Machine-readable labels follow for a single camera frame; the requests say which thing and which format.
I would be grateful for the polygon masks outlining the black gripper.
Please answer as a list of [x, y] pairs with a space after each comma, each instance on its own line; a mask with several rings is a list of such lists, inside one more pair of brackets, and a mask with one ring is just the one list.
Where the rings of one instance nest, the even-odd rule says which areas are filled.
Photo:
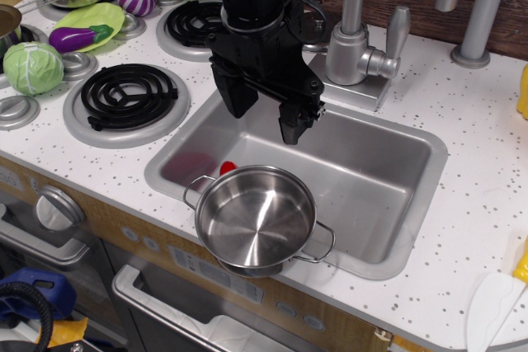
[[236, 119], [260, 93], [278, 101], [283, 142], [296, 145], [323, 113], [323, 84], [302, 58], [304, 4], [285, 0], [252, 18], [241, 15], [247, 10], [229, 12], [223, 5], [223, 30], [206, 38], [215, 84]]

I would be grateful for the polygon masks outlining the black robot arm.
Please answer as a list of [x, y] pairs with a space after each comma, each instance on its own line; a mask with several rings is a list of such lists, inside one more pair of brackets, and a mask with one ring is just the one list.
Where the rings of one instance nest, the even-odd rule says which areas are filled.
[[315, 0], [222, 0], [223, 30], [209, 35], [211, 68], [228, 111], [239, 119], [260, 94], [279, 102], [284, 143], [295, 145], [323, 113], [323, 83], [303, 60], [304, 9]]

